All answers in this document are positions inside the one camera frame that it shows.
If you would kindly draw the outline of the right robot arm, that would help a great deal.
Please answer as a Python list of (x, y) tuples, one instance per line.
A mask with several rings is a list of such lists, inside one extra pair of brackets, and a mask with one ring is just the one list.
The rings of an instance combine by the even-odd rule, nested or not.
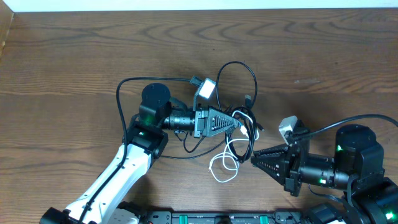
[(397, 223), (397, 184), (385, 176), (384, 149), (367, 126), (348, 124), (337, 130), (332, 157), (311, 154), (308, 128), (299, 124), (285, 135), (287, 144), (254, 152), (251, 163), (292, 196), (303, 184), (343, 191), (340, 215), (327, 205), (308, 211), (305, 223)]

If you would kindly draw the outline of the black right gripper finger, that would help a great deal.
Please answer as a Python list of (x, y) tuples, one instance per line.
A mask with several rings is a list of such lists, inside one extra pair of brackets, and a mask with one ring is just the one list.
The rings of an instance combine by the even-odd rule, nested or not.
[(285, 178), (289, 176), (292, 156), (287, 153), (271, 153), (257, 155), (251, 158), (254, 167), (264, 171), (280, 185), (285, 184)]
[(261, 149), (254, 151), (254, 157), (285, 157), (290, 149), (290, 146), (286, 144), (281, 144), (278, 146), (273, 146), (267, 149)]

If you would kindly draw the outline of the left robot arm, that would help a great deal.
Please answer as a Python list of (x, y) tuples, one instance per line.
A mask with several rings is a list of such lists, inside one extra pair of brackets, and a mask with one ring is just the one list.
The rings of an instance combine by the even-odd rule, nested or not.
[(188, 131), (195, 137), (210, 137), (246, 128), (236, 118), (214, 108), (174, 109), (169, 89), (161, 83), (147, 85), (142, 91), (139, 114), (124, 124), (123, 143), (109, 166), (91, 187), (64, 210), (49, 208), (41, 223), (139, 223), (134, 212), (122, 203), (130, 188), (161, 156), (168, 135), (166, 130)]

